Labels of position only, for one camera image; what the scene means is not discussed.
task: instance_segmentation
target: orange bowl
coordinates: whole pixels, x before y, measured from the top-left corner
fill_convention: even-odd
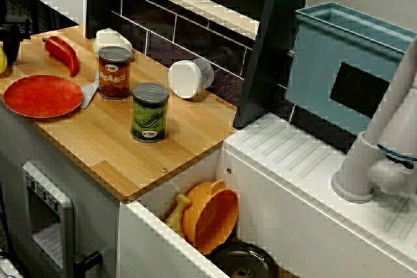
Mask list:
[[[239,203],[237,194],[225,189],[224,180],[203,182],[191,189],[191,206],[182,215],[182,231],[188,243],[208,255],[224,243],[236,225]]]

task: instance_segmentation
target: red chili pepper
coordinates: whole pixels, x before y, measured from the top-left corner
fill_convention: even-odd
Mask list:
[[[70,70],[70,75],[75,76],[78,73],[78,58],[77,54],[72,49],[68,43],[59,37],[52,36],[47,38],[42,38],[42,41],[45,43],[46,50],[55,58],[63,61],[68,69]]]

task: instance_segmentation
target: can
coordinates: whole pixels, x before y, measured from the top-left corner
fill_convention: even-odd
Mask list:
[[[169,91],[157,83],[142,83],[133,89],[130,134],[143,143],[155,143],[165,137]]]
[[[129,96],[132,52],[123,47],[104,47],[98,52],[98,93],[118,100]]]

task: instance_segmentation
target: black pan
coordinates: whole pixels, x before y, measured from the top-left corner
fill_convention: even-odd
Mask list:
[[[209,259],[232,278],[279,278],[275,260],[256,245],[226,242],[209,255]]]

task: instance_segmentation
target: knife blade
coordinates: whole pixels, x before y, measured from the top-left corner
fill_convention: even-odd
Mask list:
[[[93,99],[94,94],[98,88],[98,71],[94,77],[94,83],[86,85],[82,88],[83,92],[83,102],[79,105],[81,109],[88,107],[91,99]]]

